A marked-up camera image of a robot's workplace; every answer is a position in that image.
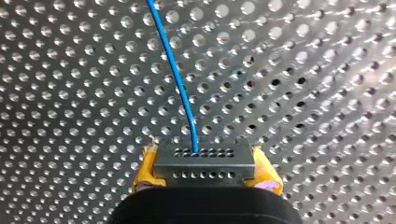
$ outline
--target electrical wire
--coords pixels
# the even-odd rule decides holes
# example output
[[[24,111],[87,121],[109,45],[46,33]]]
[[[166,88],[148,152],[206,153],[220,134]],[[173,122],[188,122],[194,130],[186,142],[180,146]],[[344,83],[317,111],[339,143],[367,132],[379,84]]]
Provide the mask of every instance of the electrical wire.
[[[184,106],[184,110],[186,111],[187,121],[189,122],[190,125],[192,150],[194,152],[199,152],[199,139],[198,139],[197,130],[195,128],[194,115],[192,114],[189,103],[189,97],[187,96],[187,93],[184,90],[183,80],[180,77],[180,73],[178,72],[177,63],[172,53],[171,46],[169,45],[168,37],[166,36],[165,30],[163,29],[163,24],[161,23],[160,15],[158,14],[158,11],[154,6],[154,0],[146,0],[146,2],[151,12],[152,18],[154,19],[155,26],[157,27],[157,31],[158,34],[160,35],[161,42],[163,43],[163,48],[168,58],[169,65],[171,66],[171,70],[174,75],[174,79],[177,84],[177,88],[181,97],[181,102]]]

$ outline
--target blue wire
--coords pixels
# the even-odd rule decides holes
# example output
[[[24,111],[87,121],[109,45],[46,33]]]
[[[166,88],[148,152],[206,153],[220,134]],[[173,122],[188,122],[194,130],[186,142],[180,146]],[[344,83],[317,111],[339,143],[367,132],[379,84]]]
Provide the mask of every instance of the blue wire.
[[[165,49],[169,64],[171,65],[172,73],[174,75],[178,91],[180,92],[181,102],[187,114],[187,120],[189,122],[190,132],[191,132],[192,150],[194,152],[199,152],[199,140],[198,140],[197,130],[195,128],[194,115],[192,114],[189,103],[189,97],[187,96],[187,93],[184,90],[183,80],[181,79],[180,73],[178,72],[177,63],[172,53],[171,46],[169,45],[168,37],[166,36],[165,30],[163,29],[163,24],[161,23],[160,15],[158,14],[158,11],[154,6],[154,1],[146,0],[146,2],[152,14],[152,18],[154,19],[155,26],[157,27],[157,31],[160,35],[161,42],[163,42],[163,48]]]

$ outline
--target black object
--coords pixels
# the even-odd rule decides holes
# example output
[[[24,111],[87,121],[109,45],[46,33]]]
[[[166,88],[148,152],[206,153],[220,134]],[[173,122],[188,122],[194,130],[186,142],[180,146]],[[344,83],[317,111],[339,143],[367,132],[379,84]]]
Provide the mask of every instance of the black object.
[[[129,196],[108,224],[302,224],[281,197],[254,188],[154,188]]]

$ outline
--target yellow clip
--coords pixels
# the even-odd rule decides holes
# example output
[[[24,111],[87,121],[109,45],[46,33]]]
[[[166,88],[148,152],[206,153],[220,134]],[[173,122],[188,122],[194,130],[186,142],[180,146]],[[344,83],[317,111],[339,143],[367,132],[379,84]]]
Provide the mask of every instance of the yellow clip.
[[[256,162],[255,178],[245,181],[246,187],[257,187],[264,181],[275,181],[278,187],[272,188],[272,192],[280,195],[283,192],[283,181],[277,174],[271,162],[268,161],[261,147],[253,148],[253,157]]]
[[[132,192],[136,192],[136,187],[141,182],[147,182],[150,183],[151,185],[166,187],[165,180],[155,178],[152,173],[155,156],[157,155],[157,148],[158,148],[157,145],[155,145],[154,143],[151,143],[148,146],[143,147],[144,159],[142,165],[140,166],[139,172],[137,173],[137,176],[134,179]]]

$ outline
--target metal surface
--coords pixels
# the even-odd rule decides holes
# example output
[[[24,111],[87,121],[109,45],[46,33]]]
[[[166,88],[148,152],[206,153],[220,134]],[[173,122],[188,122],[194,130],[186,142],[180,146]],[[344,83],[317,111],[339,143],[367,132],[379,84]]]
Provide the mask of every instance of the metal surface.
[[[158,4],[200,135],[263,144],[306,223],[394,223],[394,0]],[[0,3],[2,223],[104,223],[188,141],[144,1]]]
[[[201,144],[192,153],[187,144],[161,144],[154,163],[154,175],[166,179],[169,187],[243,187],[253,179],[255,162],[246,139],[233,144]]]

